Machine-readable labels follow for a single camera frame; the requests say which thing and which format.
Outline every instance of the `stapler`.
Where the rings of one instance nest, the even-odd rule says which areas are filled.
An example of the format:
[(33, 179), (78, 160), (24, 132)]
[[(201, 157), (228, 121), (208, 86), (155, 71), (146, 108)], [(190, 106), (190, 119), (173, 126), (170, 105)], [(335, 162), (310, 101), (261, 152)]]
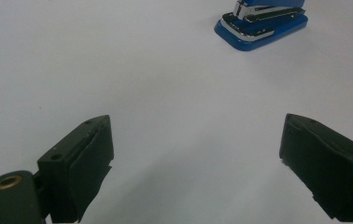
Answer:
[(235, 49), (249, 51), (305, 27), (304, 0), (238, 0), (215, 32)]

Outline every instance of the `white tabletop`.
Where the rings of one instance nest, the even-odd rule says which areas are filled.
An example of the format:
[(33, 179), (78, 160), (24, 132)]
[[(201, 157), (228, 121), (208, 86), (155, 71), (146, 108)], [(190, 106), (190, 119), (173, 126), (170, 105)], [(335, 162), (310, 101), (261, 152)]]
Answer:
[(0, 175), (108, 114), (115, 160), (83, 224), (324, 224), (278, 157), (284, 118), (353, 140), (353, 1), (251, 52), (215, 34), (234, 1), (0, 1)]

